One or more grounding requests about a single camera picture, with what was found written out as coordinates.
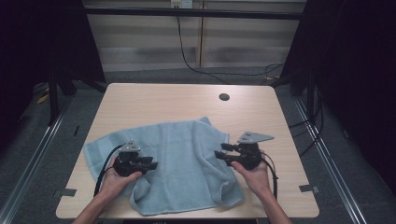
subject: forearm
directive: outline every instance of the forearm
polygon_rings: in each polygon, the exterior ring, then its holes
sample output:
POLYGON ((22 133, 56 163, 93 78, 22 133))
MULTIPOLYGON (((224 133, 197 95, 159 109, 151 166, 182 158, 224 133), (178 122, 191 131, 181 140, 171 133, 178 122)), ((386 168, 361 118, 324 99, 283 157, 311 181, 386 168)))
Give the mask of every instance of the forearm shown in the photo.
POLYGON ((291 220, 288 218, 282 207, 277 202, 275 196, 270 190, 262 191, 257 194, 265 213, 271 221, 271 224, 289 224, 291 220))
POLYGON ((97 220, 97 218, 99 218, 100 214, 108 203, 109 199, 99 193, 73 221, 73 224, 95 223, 95 221, 97 220))

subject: towel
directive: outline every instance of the towel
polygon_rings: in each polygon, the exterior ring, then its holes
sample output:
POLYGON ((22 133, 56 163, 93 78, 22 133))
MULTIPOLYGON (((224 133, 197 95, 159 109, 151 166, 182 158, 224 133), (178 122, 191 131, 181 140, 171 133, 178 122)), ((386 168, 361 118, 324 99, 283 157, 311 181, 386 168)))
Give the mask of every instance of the towel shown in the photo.
POLYGON ((83 151, 96 180, 112 148, 134 139, 139 156, 158 162, 124 190, 141 215, 179 213, 244 200, 233 171, 215 157, 229 135, 212 127, 207 117, 165 122, 110 133, 86 144, 83 151))

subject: small round object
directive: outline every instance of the small round object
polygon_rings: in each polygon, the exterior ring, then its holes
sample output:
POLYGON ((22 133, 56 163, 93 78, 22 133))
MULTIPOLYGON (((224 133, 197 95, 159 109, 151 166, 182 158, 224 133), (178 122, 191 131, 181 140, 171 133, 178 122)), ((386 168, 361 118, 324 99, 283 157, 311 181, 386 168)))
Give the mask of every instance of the small round object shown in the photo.
POLYGON ((228 100, 230 100, 230 95, 227 94, 227 93, 222 93, 222 94, 219 95, 219 98, 222 101, 228 101, 228 100))

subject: hand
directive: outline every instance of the hand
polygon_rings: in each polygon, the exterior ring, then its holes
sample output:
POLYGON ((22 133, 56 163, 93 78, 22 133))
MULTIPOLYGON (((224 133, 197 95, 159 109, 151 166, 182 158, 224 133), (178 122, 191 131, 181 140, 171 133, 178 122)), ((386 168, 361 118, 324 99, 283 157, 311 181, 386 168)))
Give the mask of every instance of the hand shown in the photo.
MULTIPOLYGON (((115 159, 116 157, 111 158, 107 168, 113 166, 115 159)), ((120 176, 113 168, 108 169, 105 174, 102 188, 98 194, 102 195, 107 201, 111 202, 122 193, 129 183, 135 181, 141 175, 141 172, 134 172, 129 176, 120 176)))
POLYGON ((231 166, 245 178, 248 187, 256 194, 271 192, 267 165, 262 161, 259 166, 253 170, 247 170, 237 162, 231 162, 231 166))

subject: wooden table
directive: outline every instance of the wooden table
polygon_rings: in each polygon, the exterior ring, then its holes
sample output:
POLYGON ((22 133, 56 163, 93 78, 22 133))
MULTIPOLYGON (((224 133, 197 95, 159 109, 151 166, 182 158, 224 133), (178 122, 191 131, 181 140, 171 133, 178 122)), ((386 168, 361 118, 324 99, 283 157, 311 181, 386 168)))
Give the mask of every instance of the wooden table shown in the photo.
MULTIPOLYGON (((289 217, 316 217, 318 205, 307 185, 304 168, 290 135, 274 89, 263 86, 180 85, 180 84, 111 84, 87 136, 86 143, 125 128, 165 121, 209 117, 218 130, 230 134, 230 143, 249 131, 265 133, 274 140, 259 146, 272 157, 278 179, 278 201, 289 217), (226 93, 228 101, 219 96, 226 93)), ((219 207, 149 218, 256 218, 266 217, 257 197, 243 177, 235 172, 246 199, 232 208, 219 207)), ((67 189, 76 189, 74 197, 63 196, 56 215, 74 218, 92 199, 95 181, 79 154, 67 189)), ((144 218, 129 205, 128 198, 113 202, 102 214, 106 218, 144 218)))

